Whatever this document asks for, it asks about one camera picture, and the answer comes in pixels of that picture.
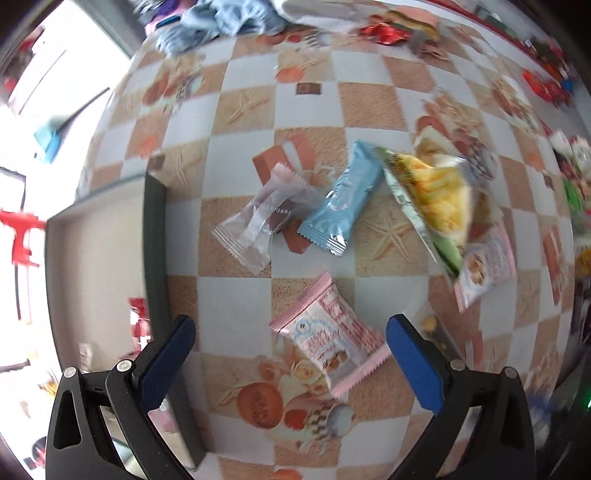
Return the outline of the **blue dustpan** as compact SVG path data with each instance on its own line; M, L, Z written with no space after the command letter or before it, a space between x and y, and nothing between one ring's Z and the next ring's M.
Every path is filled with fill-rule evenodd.
M109 88L105 88L75 110L69 116L52 117L42 127L34 132L34 138L43 150L43 162L51 164L59 152L71 124L77 117L96 100L105 95Z

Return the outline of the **red plastic stool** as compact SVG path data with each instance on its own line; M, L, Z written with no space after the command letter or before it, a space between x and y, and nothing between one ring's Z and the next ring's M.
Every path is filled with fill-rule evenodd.
M46 222L40 220L36 215L24 211L9 212L0 211L1 223L14 231L12 247L12 263L25 267L38 267L38 264L31 261L31 250L24 245L26 235L33 229L44 230Z

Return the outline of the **translucent white snack packet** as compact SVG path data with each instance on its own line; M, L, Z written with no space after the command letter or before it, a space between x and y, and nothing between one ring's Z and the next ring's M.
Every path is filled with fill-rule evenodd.
M325 195L303 175L277 163L270 179L242 211L213 230L213 237L250 273L256 275L270 263L273 236L294 220L321 206Z

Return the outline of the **light blue snack packet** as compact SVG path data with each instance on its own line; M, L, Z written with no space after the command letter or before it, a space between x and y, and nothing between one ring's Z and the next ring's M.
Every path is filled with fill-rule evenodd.
M297 233L312 244L341 257L349 245L353 226L384 178L379 147L356 141L349 164L317 210L301 222Z

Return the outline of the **dark green storage box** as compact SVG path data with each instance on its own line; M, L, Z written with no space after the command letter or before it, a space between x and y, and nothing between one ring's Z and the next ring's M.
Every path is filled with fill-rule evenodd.
M45 275L48 313L63 372L110 370L134 360L128 299L144 298L152 341L171 330L165 262L165 187L138 175L75 202L48 220ZM205 447L190 413L180 371L149 419L190 474ZM126 440L113 411L101 413L117 441Z

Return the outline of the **yellow fries chip bag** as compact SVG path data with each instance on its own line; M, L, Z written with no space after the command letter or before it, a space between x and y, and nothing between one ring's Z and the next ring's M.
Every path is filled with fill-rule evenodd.
M474 217L479 181L467 158L434 127L412 154L376 147L386 183L426 248L448 277L458 278Z

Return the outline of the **pink Crispy Cranberry snack packet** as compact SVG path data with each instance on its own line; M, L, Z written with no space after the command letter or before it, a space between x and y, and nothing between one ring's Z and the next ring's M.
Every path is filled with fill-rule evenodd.
M270 329L289 338L322 372L335 398L391 357L383 334L359 320L327 271L270 322Z

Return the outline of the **clear dark seed bar packet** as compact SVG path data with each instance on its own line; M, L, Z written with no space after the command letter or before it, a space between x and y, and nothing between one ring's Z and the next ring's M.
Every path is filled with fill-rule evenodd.
M448 362L464 360L460 349L442 321L435 315L425 318L420 325L423 337L432 342Z

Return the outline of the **light blue clothing heap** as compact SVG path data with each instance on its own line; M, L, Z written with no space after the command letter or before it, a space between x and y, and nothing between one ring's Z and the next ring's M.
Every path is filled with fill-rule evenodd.
M270 1L197 1L158 36L155 47L172 57L219 36L277 35L286 28Z

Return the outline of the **red foil snack packet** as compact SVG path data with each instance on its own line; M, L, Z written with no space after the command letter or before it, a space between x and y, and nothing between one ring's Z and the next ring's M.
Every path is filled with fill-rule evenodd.
M392 46L409 41L412 38L413 31L382 22L361 28L359 34L374 43Z

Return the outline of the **red candy packet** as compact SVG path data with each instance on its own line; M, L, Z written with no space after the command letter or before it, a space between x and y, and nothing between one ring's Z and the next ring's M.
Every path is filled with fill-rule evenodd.
M128 299L128 305L133 351L139 353L152 340L147 303L144 298L134 297Z

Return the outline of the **white cloth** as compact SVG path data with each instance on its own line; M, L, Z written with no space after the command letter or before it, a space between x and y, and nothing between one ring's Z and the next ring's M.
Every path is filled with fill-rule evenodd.
M328 30L355 27L363 21L363 13L353 1L273 0L271 5L283 19L291 23Z

